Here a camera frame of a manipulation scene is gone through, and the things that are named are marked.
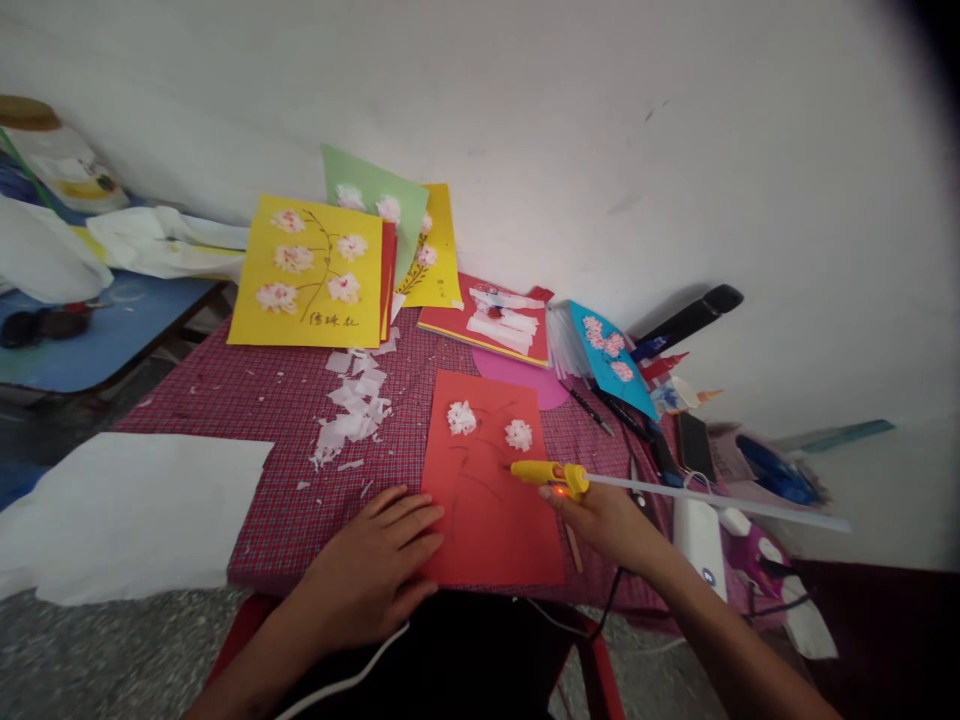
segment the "gray floor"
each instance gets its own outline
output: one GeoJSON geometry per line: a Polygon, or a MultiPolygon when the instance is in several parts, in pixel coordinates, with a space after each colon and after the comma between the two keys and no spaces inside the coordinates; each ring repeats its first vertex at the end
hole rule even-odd
{"type": "MultiPolygon", "coordinates": [[[[173,365],[151,359],[108,406],[44,401],[29,423],[0,421],[7,459],[52,465],[123,417],[173,365]]],[[[166,593],[147,600],[61,608],[22,593],[0,602],[0,717],[176,718],[199,692],[244,593],[166,593]]],[[[687,645],[620,618],[606,638],[628,718],[723,718],[687,645]]],[[[554,693],[554,717],[587,718],[574,653],[554,693]]]]}

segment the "red paper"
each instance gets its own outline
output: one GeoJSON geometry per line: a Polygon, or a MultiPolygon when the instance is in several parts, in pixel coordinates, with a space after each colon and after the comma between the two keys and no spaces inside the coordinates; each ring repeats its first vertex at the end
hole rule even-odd
{"type": "Polygon", "coordinates": [[[397,228],[383,224],[383,251],[380,268],[380,342],[390,339],[390,318],[393,310],[393,283],[397,272],[397,228]]]}
{"type": "Polygon", "coordinates": [[[546,460],[535,390],[448,370],[437,371],[422,492],[446,513],[440,550],[424,567],[443,585],[561,585],[566,576],[556,513],[504,470],[515,460],[546,460]],[[447,410],[470,403],[477,429],[451,435],[447,410]],[[533,429],[528,452],[506,442],[515,419],[533,429]]]}
{"type": "MultiPolygon", "coordinates": [[[[492,289],[494,291],[500,291],[510,295],[515,294],[509,290],[505,290],[504,288],[492,285],[484,280],[478,280],[477,278],[460,273],[460,295],[463,298],[463,310],[458,310],[456,308],[425,307],[423,312],[420,313],[418,325],[425,330],[431,330],[442,335],[447,335],[448,337],[456,338],[457,340],[463,340],[471,345],[493,350],[501,355],[507,355],[508,357],[533,363],[534,365],[547,367],[550,364],[550,351],[547,347],[546,307],[530,309],[522,308],[514,309],[512,311],[504,311],[508,313],[515,312],[518,315],[536,318],[537,322],[539,323],[537,325],[536,334],[533,336],[533,342],[530,344],[526,353],[519,352],[516,350],[516,348],[508,347],[495,337],[490,337],[489,335],[467,329],[467,324],[470,323],[470,319],[477,312],[477,302],[476,299],[470,294],[471,288],[484,292],[492,289]]],[[[542,288],[537,288],[537,290],[539,290],[541,293],[549,292],[549,290],[544,291],[542,288]]],[[[491,318],[491,321],[502,320],[497,312],[494,314],[497,315],[497,317],[491,318]]]]}

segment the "blue card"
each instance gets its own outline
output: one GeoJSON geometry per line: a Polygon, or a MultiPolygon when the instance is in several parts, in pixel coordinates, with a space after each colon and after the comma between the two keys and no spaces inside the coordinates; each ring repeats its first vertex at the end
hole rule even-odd
{"type": "Polygon", "coordinates": [[[621,333],[609,320],[570,301],[570,316],[590,361],[597,385],[629,403],[655,422],[660,417],[653,407],[640,371],[630,359],[621,333]]]}

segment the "green card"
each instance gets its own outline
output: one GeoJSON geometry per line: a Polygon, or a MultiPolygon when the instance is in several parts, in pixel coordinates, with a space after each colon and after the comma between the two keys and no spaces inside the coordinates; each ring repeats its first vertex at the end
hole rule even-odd
{"type": "Polygon", "coordinates": [[[399,285],[413,264],[430,191],[343,150],[330,145],[322,149],[327,204],[379,215],[397,225],[399,285]]]}

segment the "hand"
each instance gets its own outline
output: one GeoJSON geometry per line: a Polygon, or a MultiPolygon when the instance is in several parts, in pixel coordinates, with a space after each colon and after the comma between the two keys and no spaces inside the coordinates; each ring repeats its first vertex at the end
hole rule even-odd
{"type": "Polygon", "coordinates": [[[432,580],[410,580],[443,536],[421,533],[443,516],[430,495],[385,490],[338,532],[273,613],[309,664],[351,647],[385,640],[427,597],[432,580]]]}
{"type": "Polygon", "coordinates": [[[647,580],[679,555],[620,488],[592,483],[581,502],[576,503],[544,485],[540,497],[590,547],[647,580]]]}

